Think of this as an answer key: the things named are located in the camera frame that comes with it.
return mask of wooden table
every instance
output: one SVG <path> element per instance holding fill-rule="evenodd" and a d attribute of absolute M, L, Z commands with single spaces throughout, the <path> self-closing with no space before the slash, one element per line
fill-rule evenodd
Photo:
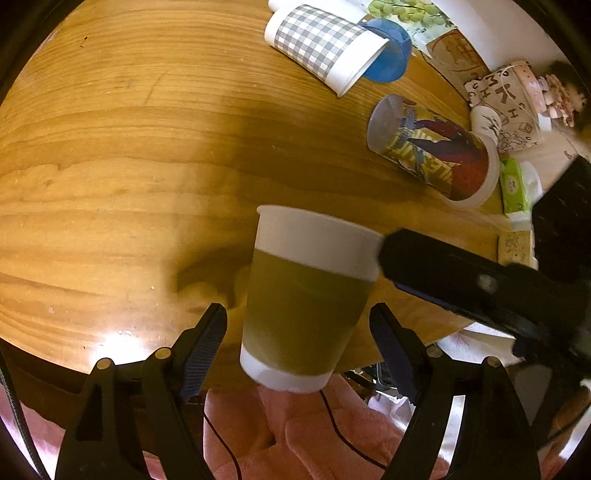
<path fill-rule="evenodd" d="M 171 345 L 217 301 L 229 329 L 207 384 L 242 381 L 265 203 L 496 258 L 498 192 L 453 211 L 365 145 L 387 93 L 467 126 L 461 96 L 413 56 L 338 99 L 264 43 L 270 16 L 263 0 L 87 0 L 34 55 L 0 106 L 0 336 L 88 372 Z M 384 279 L 377 301 L 425 342 L 467 323 Z M 378 358 L 364 315 L 339 369 Z"/>

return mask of paper cup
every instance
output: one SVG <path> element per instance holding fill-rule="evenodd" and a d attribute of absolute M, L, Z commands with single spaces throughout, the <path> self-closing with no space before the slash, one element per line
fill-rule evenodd
<path fill-rule="evenodd" d="M 474 133 L 486 135 L 498 145 L 501 131 L 501 117 L 498 113 L 490 107 L 478 105 L 472 109 L 470 121 Z"/>
<path fill-rule="evenodd" d="M 265 205 L 258 212 L 240 363 L 273 390 L 318 391 L 378 278 L 383 238 L 306 210 Z"/>
<path fill-rule="evenodd" d="M 276 12 L 286 5 L 311 5 L 320 8 L 325 12 L 344 18 L 351 23 L 358 23 L 362 21 L 367 13 L 347 0 L 269 0 L 269 8 Z"/>
<path fill-rule="evenodd" d="M 286 5 L 269 20 L 265 41 L 343 96 L 388 40 L 310 5 Z"/>

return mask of tissue box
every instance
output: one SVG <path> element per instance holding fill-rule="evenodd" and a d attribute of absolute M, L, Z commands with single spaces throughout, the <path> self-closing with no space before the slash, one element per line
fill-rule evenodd
<path fill-rule="evenodd" d="M 505 214 L 511 218 L 512 213 L 529 212 L 527 191 L 521 175 L 521 167 L 516 159 L 501 160 L 499 181 L 501 182 Z"/>

